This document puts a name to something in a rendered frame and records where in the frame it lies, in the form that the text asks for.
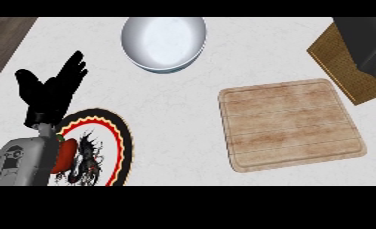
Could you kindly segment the red pepper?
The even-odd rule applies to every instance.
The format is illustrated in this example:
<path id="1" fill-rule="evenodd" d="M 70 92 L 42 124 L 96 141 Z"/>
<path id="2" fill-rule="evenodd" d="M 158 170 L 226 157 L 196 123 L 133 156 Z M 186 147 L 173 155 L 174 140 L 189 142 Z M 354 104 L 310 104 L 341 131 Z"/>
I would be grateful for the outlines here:
<path id="1" fill-rule="evenodd" d="M 52 174 L 58 174 L 58 173 L 65 172 L 71 169 L 74 158 L 75 158 L 75 153 L 77 153 L 77 149 L 78 149 L 78 143 L 72 138 L 65 139 L 59 135 L 58 141 L 59 141 L 59 151 L 58 151 L 58 156 L 56 156 L 55 167 L 50 171 Z"/>

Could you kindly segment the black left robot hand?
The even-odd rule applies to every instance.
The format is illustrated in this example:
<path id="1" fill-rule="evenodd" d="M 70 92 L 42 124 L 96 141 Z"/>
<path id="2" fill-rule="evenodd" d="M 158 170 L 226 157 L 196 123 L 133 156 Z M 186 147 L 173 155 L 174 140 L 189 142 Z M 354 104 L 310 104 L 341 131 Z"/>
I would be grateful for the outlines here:
<path id="1" fill-rule="evenodd" d="M 56 126 L 65 116 L 72 94 L 87 74 L 83 53 L 75 51 L 55 77 L 42 82 L 27 69 L 15 72 L 19 97 L 28 105 L 24 125 L 34 128 L 40 123 Z"/>

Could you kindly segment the black-rimmed patterned plate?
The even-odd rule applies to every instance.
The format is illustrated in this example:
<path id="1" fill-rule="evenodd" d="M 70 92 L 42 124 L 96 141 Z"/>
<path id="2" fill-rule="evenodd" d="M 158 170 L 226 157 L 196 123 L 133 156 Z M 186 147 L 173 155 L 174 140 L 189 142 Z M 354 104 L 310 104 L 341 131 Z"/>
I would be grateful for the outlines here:
<path id="1" fill-rule="evenodd" d="M 65 116 L 58 138 L 77 142 L 74 166 L 50 176 L 49 186 L 124 186 L 134 161 L 134 139 L 121 116 L 101 108 Z"/>

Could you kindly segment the wooden cutting board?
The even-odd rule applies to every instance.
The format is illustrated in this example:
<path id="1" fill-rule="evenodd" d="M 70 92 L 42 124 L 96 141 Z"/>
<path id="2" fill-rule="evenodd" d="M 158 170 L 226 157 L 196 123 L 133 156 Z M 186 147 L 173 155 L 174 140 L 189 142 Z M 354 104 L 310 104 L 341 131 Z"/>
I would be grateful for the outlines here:
<path id="1" fill-rule="evenodd" d="M 326 79 L 282 82 L 218 92 L 232 169 L 274 169 L 360 157 L 366 144 Z"/>

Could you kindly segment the white bowl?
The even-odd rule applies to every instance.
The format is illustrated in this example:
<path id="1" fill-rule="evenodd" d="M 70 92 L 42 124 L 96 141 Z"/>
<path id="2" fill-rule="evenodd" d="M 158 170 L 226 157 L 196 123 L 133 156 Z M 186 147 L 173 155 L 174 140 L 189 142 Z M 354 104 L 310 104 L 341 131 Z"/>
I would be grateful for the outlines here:
<path id="1" fill-rule="evenodd" d="M 205 37 L 202 17 L 131 17 L 123 30 L 123 47 L 140 68 L 171 73 L 195 61 Z"/>

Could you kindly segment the brown wicker basket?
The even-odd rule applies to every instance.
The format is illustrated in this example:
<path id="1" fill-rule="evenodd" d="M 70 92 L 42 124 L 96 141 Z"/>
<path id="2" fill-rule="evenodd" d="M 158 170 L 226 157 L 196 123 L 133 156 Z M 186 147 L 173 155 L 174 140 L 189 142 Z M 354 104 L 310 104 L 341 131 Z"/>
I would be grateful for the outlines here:
<path id="1" fill-rule="evenodd" d="M 354 105 L 376 99 L 376 77 L 357 69 L 335 24 L 331 24 L 307 49 Z"/>

